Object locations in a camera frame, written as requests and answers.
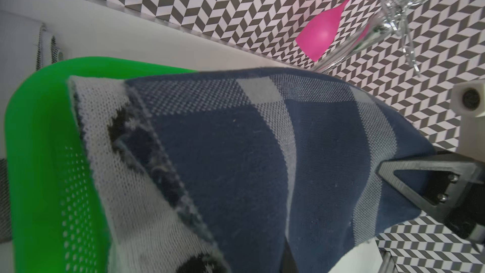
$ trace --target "metal rod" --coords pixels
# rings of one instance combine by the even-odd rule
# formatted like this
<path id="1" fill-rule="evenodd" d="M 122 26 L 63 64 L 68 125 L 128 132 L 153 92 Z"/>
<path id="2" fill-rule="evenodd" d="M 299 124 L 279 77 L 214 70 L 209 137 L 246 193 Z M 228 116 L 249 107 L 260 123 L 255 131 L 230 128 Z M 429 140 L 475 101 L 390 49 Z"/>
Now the metal rod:
<path id="1" fill-rule="evenodd" d="M 407 8 L 412 8 L 416 5 L 422 4 L 425 0 L 396 0 L 399 5 Z M 383 41 L 385 38 L 395 33 L 393 29 L 393 21 L 389 20 L 388 15 L 384 11 L 376 12 L 372 15 L 368 23 L 360 28 L 356 33 L 348 37 L 342 44 L 335 48 L 325 57 L 316 63 L 311 71 L 319 73 L 327 73 L 344 60 L 350 58 L 352 55 L 368 48 L 378 42 Z"/>

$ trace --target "blue fabric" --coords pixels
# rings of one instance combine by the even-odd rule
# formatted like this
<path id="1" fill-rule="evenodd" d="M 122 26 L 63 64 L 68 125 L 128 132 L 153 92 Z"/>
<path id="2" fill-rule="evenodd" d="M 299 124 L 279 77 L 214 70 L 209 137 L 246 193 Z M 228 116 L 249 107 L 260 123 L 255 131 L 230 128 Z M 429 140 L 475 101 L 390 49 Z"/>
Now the blue fabric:
<path id="1" fill-rule="evenodd" d="M 161 174 L 150 165 L 164 158 L 200 214 L 181 219 L 215 242 L 234 273 L 278 272 L 285 232 L 300 273 L 327 272 L 369 228 L 366 239 L 420 212 L 368 180 L 372 158 L 428 155 L 432 145 L 394 109 L 336 78 L 265 68 L 141 77 L 126 87 L 140 127 L 119 143 L 155 183 Z M 404 180 L 420 189 L 427 178 Z M 174 192 L 164 196 L 184 194 L 158 186 Z M 356 216 L 369 196 L 374 221 Z"/>

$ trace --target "white wall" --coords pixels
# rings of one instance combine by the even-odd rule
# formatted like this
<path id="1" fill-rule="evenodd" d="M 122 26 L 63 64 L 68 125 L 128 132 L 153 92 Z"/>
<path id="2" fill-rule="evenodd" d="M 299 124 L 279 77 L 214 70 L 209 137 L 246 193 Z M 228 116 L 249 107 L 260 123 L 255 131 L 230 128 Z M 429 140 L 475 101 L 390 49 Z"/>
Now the white wall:
<path id="1" fill-rule="evenodd" d="M 377 273 L 381 264 L 379 248 L 371 239 L 347 252 L 328 273 Z"/>
<path id="2" fill-rule="evenodd" d="M 102 4 L 101 0 L 0 0 L 0 10 L 44 22 L 66 59 L 108 56 L 199 71 L 288 67 Z"/>

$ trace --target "basket mesh holes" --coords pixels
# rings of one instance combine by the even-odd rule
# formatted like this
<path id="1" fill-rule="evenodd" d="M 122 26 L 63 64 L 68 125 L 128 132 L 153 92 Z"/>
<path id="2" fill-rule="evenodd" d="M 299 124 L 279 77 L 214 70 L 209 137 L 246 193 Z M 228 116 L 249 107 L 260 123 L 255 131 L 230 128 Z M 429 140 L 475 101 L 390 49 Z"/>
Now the basket mesh holes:
<path id="1" fill-rule="evenodd" d="M 66 272 L 95 273 L 98 241 L 89 199 L 94 193 L 88 187 L 89 165 L 79 148 L 66 146 L 59 159 L 62 235 Z"/>

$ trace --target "white fabric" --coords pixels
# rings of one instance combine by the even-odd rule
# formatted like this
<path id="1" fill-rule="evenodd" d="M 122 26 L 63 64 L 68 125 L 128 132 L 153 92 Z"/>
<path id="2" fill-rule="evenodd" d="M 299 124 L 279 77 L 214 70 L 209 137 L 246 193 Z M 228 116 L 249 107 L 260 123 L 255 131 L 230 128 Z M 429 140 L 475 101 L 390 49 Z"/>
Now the white fabric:
<path id="1" fill-rule="evenodd" d="M 218 252 L 180 221 L 149 176 L 114 152 L 108 126 L 127 103 L 122 80 L 72 76 L 92 178 L 112 235 L 108 272 L 174 273 L 188 259 Z"/>

